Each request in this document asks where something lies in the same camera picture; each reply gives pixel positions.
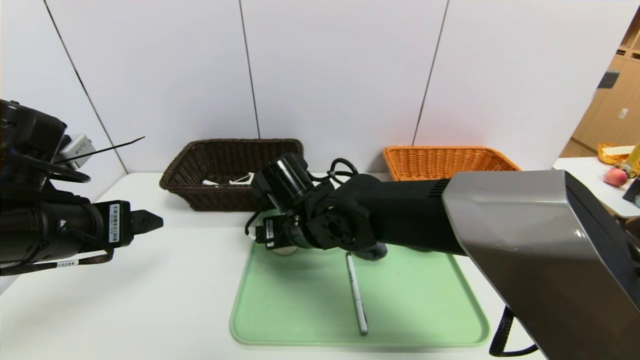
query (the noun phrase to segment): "black antenna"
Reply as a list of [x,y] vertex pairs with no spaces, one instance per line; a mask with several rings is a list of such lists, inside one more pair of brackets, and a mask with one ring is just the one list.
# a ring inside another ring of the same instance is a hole
[[100,152],[105,152],[105,151],[109,151],[109,150],[117,149],[117,148],[119,148],[119,147],[123,147],[123,146],[131,145],[132,143],[137,142],[138,140],[142,140],[142,139],[144,139],[145,137],[146,137],[146,136],[142,136],[141,138],[137,138],[137,139],[133,140],[132,142],[121,143],[120,145],[116,145],[116,146],[108,147],[107,149],[102,149],[102,150],[98,150],[98,151],[90,152],[90,153],[88,153],[88,154],[84,154],[84,155],[76,156],[75,158],[64,159],[64,160],[61,160],[61,161],[56,162],[56,164],[66,163],[66,162],[68,162],[68,161],[72,161],[72,160],[76,160],[76,159],[79,159],[79,158],[83,158],[83,157],[85,157],[85,156],[91,156],[91,155],[94,155],[94,154],[99,154]]

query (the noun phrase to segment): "marker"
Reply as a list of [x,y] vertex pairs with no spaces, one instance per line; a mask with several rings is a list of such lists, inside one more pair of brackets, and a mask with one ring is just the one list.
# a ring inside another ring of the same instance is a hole
[[367,326],[367,315],[364,313],[362,298],[360,297],[360,288],[358,287],[358,279],[356,278],[356,268],[353,265],[353,257],[347,252],[347,270],[349,271],[349,280],[351,280],[351,290],[353,290],[353,302],[356,304],[356,314],[358,315],[358,323],[360,324],[360,334],[366,335],[369,332]]

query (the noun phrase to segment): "white counter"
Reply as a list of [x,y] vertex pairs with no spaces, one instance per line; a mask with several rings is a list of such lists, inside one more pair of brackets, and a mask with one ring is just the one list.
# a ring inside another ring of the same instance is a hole
[[[110,263],[22,275],[0,296],[0,359],[496,359],[490,341],[401,353],[239,344],[228,324],[251,245],[243,230],[250,214],[195,212],[160,189],[160,177],[125,176],[100,200],[128,200],[163,217],[162,229],[136,236]],[[492,337],[504,303],[471,260],[457,260]],[[515,323],[506,350],[531,344]]]

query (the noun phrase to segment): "barcode label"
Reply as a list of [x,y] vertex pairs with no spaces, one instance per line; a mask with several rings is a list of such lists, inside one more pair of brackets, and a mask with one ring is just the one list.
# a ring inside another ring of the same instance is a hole
[[59,261],[56,264],[56,268],[68,268],[70,266],[78,265],[78,260]]
[[109,242],[120,241],[120,204],[109,206]]
[[267,240],[273,239],[273,220],[265,221],[264,227],[267,228]]

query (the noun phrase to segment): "yellow bottle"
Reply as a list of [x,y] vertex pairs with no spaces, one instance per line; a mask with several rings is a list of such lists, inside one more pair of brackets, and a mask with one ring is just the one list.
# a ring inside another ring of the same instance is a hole
[[640,174],[640,143],[634,147],[629,157],[627,157],[623,163],[616,164],[615,166],[624,170],[630,179]]

